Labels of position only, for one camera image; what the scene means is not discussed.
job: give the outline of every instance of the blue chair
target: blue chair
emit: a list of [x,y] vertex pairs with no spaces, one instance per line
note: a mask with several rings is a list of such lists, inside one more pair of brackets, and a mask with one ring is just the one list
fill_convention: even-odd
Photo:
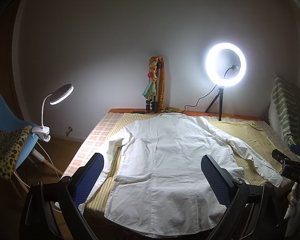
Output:
[[[5,132],[11,132],[17,129],[20,129],[26,125],[31,125],[32,127],[37,126],[35,123],[26,122],[18,119],[10,110],[7,103],[4,101],[2,96],[0,95],[0,130]],[[28,157],[31,150],[36,144],[38,140],[38,136],[36,134],[33,135],[32,133],[28,135],[26,143],[24,144],[20,156],[16,163],[16,168],[18,168],[21,163]]]

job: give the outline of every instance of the yellow striped fabric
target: yellow striped fabric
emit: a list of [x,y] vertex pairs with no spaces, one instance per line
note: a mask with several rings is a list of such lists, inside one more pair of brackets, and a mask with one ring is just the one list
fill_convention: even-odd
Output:
[[[129,114],[124,113],[119,122],[112,128],[109,132],[106,140],[110,138],[115,133],[119,132],[123,127],[131,124],[136,120],[146,120],[149,118],[156,117],[156,114]],[[121,148],[118,148],[114,155],[114,159],[111,164],[110,172],[101,185],[101,187],[96,191],[90,201],[87,203],[86,208],[93,212],[94,217],[103,217],[105,213],[106,203],[114,182],[114,176],[118,173],[121,161]]]
[[[156,114],[123,114],[122,118],[110,131],[107,139],[121,130],[123,127],[136,120],[145,120],[156,117]],[[263,156],[271,165],[280,171],[281,165],[271,157],[271,152],[275,149],[274,144],[268,138],[266,133],[255,124],[253,121],[245,122],[228,122],[228,121],[215,121],[209,120],[209,122],[216,126],[218,129],[225,131],[226,133],[235,136],[244,142],[246,142],[252,149]],[[97,190],[94,196],[86,205],[86,209],[91,212],[94,217],[103,217],[105,213],[106,202],[108,200],[114,177],[119,171],[121,160],[121,148],[117,150],[112,161],[110,173],[108,174],[105,182]],[[252,161],[245,160],[235,153],[235,160],[237,165],[243,167],[245,177],[247,181],[254,185],[262,185],[265,180],[256,172],[256,169]]]

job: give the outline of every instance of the leopard print fabric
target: leopard print fabric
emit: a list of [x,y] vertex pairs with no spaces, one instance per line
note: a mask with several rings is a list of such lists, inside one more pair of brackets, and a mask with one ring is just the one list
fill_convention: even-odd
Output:
[[0,177],[9,180],[32,127],[27,125],[12,132],[0,130]]

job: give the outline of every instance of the black power cable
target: black power cable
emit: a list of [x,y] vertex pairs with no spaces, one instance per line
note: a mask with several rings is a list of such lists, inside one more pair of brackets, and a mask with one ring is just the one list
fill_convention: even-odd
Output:
[[[232,67],[228,68],[228,69],[226,70],[226,72],[225,72],[223,78],[226,77],[226,74],[227,74],[227,72],[228,72],[230,69],[236,70],[236,66],[235,66],[235,65],[232,65]],[[217,85],[218,85],[218,84],[216,84],[216,85],[214,86],[214,88],[213,88],[208,94],[206,94],[206,95],[205,95],[204,97],[202,97],[202,98],[205,98],[206,96],[208,96],[208,95],[216,88]],[[197,101],[197,103],[195,104],[195,106],[185,105],[185,109],[184,109],[182,112],[184,112],[184,111],[186,110],[186,106],[196,107],[196,106],[198,105],[198,103],[199,103],[199,100],[202,99],[202,98],[199,98],[199,99],[198,99],[198,101]]]

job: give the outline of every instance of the striped pillow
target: striped pillow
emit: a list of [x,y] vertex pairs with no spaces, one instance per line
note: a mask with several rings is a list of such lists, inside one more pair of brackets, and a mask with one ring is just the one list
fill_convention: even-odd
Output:
[[277,74],[274,77],[269,122],[288,146],[295,144],[300,147],[300,89]]

